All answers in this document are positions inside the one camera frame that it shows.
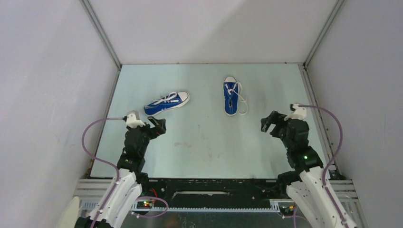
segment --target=light blue table surface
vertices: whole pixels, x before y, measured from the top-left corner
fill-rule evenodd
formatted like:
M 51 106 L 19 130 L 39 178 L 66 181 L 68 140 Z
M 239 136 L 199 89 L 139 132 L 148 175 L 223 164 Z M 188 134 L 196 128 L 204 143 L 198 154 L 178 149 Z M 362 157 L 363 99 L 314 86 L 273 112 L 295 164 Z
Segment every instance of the light blue table surface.
M 222 83 L 228 75 L 242 83 L 246 115 L 224 113 Z M 108 117 L 138 110 L 146 121 L 143 106 L 172 91 L 189 92 L 190 101 L 156 116 L 166 119 L 167 132 L 150 141 L 143 168 L 149 177 L 276 178 L 291 170 L 281 140 L 262 133 L 260 119 L 273 110 L 290 113 L 291 103 L 308 104 L 297 64 L 123 65 Z M 325 161 L 311 111 L 305 120 L 310 145 Z M 107 122 L 97 157 L 117 163 L 125 132 L 123 121 Z M 91 176 L 114 172 L 96 161 Z

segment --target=sneaker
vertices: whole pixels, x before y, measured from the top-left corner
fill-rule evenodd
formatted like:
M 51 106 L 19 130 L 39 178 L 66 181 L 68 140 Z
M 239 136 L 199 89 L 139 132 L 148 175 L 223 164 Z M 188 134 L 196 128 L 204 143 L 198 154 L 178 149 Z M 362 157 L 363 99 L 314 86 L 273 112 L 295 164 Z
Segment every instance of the sneaker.
M 240 94 L 242 93 L 242 85 L 240 82 L 232 77 L 228 76 L 224 80 L 224 111 L 228 116 L 233 116 L 238 111 L 238 99 L 246 105 L 246 112 L 240 113 L 240 115 L 245 115 L 248 112 L 248 104 L 246 99 L 244 99 Z
M 172 92 L 168 96 L 144 106 L 144 112 L 148 116 L 157 115 L 167 109 L 182 107 L 188 101 L 189 94 L 187 92 Z

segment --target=white bracket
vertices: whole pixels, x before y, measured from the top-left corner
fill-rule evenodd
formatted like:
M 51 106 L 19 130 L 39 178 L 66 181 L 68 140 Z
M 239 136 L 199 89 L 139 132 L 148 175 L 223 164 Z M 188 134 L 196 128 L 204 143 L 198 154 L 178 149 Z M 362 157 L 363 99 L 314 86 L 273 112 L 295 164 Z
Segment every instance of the white bracket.
M 349 228 L 355 228 L 356 223 L 345 211 L 329 180 L 326 179 L 325 185 L 323 185 L 323 170 L 317 166 L 309 169 L 309 172 L 303 171 L 299 175 L 302 182 L 296 181 L 287 186 L 288 196 L 301 208 L 313 228 L 345 228 L 344 224 L 347 224 Z M 342 222 L 336 207 L 326 192 L 326 187 L 341 210 L 345 222 Z
M 138 126 L 145 126 L 145 123 L 140 120 L 138 111 L 130 111 L 126 115 L 126 125 L 131 128 L 136 128 Z
M 142 187 L 136 182 L 136 175 L 126 169 L 119 169 L 120 178 L 114 192 L 106 202 L 104 208 L 100 210 L 101 204 L 105 201 L 111 188 L 115 184 L 112 181 L 97 206 L 89 213 L 91 219 L 100 212 L 97 221 L 105 219 L 111 227 L 121 227 L 128 211 L 135 200 L 141 195 Z
M 298 120 L 303 120 L 307 117 L 307 109 L 303 107 L 299 107 L 298 103 L 292 104 L 292 108 L 294 109 L 294 112 L 289 114 L 284 118 L 284 120 L 288 119 L 298 119 Z

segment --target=shoe toe cap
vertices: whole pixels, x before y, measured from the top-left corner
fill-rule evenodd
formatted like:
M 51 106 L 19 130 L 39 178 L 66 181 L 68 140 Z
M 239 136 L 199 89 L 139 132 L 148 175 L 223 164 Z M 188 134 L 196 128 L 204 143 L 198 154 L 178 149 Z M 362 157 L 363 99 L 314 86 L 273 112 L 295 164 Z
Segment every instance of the shoe toe cap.
M 185 101 L 189 98 L 189 94 L 187 92 L 178 92 L 178 96 L 182 101 Z
M 225 82 L 227 82 L 227 83 L 228 82 L 234 82 L 235 83 L 235 82 L 237 82 L 237 80 L 232 76 L 228 76 L 228 77 L 225 78 L 224 83 Z

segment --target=cable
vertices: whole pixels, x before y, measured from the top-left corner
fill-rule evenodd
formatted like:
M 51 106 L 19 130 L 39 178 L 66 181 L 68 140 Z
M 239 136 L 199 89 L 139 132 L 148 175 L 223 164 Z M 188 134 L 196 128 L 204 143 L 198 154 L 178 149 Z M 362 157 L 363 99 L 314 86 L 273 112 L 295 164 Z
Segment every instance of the cable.
M 157 192 L 155 191 L 154 188 L 150 189 L 150 191 L 154 192 L 155 197 L 158 197 L 158 196 L 157 196 Z
M 162 213 L 158 214 L 158 215 L 147 216 L 147 215 L 136 214 L 134 212 L 132 212 L 132 215 L 136 215 L 138 217 L 143 217 L 143 218 L 155 218 L 155 217 L 159 217 L 159 216 L 165 214 L 169 209 L 168 203 L 164 199 L 161 199 L 161 198 L 158 198 L 158 197 L 153 197 L 153 196 L 140 196 L 136 200 L 142 200 L 142 199 L 154 199 L 154 200 L 161 201 L 161 202 L 163 202 L 165 204 L 165 210 Z
M 294 218 L 294 216 L 295 216 L 296 218 L 300 218 L 300 219 L 303 219 L 303 220 L 309 222 L 308 219 L 306 219 L 304 216 L 296 215 L 296 213 L 293 215 L 285 216 L 285 215 L 283 215 L 283 213 L 279 212 L 278 215 L 283 217 L 283 219 L 291 219 L 291 218 Z
M 90 125 L 88 125 L 88 127 L 87 127 L 87 128 L 84 130 L 84 132 L 83 132 L 83 136 L 81 137 L 81 144 L 82 144 L 82 146 L 83 146 L 83 149 L 84 149 L 84 151 L 85 151 L 91 158 L 93 158 L 93 159 L 95 159 L 95 160 L 98 160 L 98 161 L 100 161 L 100 162 L 103 162 L 103 163 L 105 163 L 105 164 L 108 164 L 108 165 L 112 166 L 112 167 L 115 169 L 115 171 L 116 171 L 116 180 L 115 180 L 115 183 L 114 183 L 114 185 L 112 186 L 111 190 L 109 191 L 108 195 L 106 196 L 104 202 L 102 202 L 101 207 L 99 208 L 98 212 L 95 214 L 94 220 L 92 220 L 92 223 L 91 223 L 90 228 L 94 228 L 95 223 L 96 223 L 96 220 L 98 219 L 98 216 L 99 216 L 99 214 L 100 214 L 100 210 L 104 209 L 104 206 L 105 206 L 106 202 L 108 202 L 108 199 L 111 197 L 113 191 L 115 190 L 115 188 L 116 188 L 116 186 L 117 186 L 117 182 L 119 181 L 119 169 L 118 169 L 114 164 L 112 164 L 112 163 L 110 163 L 110 162 L 108 162 L 108 161 L 105 161 L 105 160 L 103 160 L 103 159 L 97 158 L 96 156 L 94 156 L 93 154 L 91 154 L 90 151 L 87 150 L 86 145 L 85 145 L 85 136 L 86 136 L 87 131 L 88 131 L 94 124 L 97 124 L 97 123 L 103 122 L 103 121 L 107 121 L 107 120 L 123 120 L 123 118 L 119 118 L 119 117 L 118 117 L 118 118 L 103 118 L 103 119 L 96 120 L 96 121 L 92 122 Z
M 339 120 L 337 119 L 337 117 L 336 117 L 333 113 L 331 113 L 329 110 L 327 110 L 327 109 L 325 109 L 325 108 L 318 107 L 318 106 L 314 106 L 314 105 L 304 105 L 304 104 L 300 104 L 299 107 L 315 108 L 315 109 L 322 110 L 322 111 L 328 113 L 331 117 L 333 117 L 333 119 L 334 119 L 334 120 L 336 121 L 336 123 L 337 123 L 337 126 L 339 127 L 339 130 L 340 130 L 340 141 L 339 141 L 339 145 L 337 146 L 337 149 L 336 149 L 335 154 L 333 155 L 333 157 L 330 159 L 330 161 L 327 163 L 325 169 L 323 170 L 323 173 L 322 173 L 322 184 L 323 184 L 323 186 L 324 186 L 324 188 L 325 188 L 325 190 L 326 190 L 327 195 L 329 196 L 330 200 L 332 201 L 333 205 L 335 206 L 335 208 L 336 208 L 336 210 L 337 210 L 337 212 L 338 212 L 338 214 L 339 214 L 339 216 L 340 216 L 340 218 L 341 218 L 341 222 L 342 222 L 342 224 L 343 224 L 343 223 L 346 221 L 346 219 L 344 218 L 344 215 L 343 215 L 343 213 L 341 212 L 341 209 L 339 208 L 338 204 L 336 203 L 335 198 L 333 198 L 332 194 L 330 193 L 329 188 L 328 188 L 327 185 L 326 185 L 326 172 L 327 172 L 327 170 L 329 170 L 329 167 L 331 166 L 331 164 L 335 161 L 336 156 L 339 154 L 341 145 L 342 145 L 342 143 L 343 143 L 343 129 L 342 129 L 342 127 L 341 127 L 341 123 L 339 122 Z M 348 226 L 346 223 L 344 223 L 344 227 L 349 228 L 349 226 Z
M 294 220 L 294 228 L 297 228 L 297 222 L 295 221 L 296 216 L 297 216 L 297 210 L 298 210 L 298 206 L 294 207 L 294 213 L 292 215 L 292 219 Z

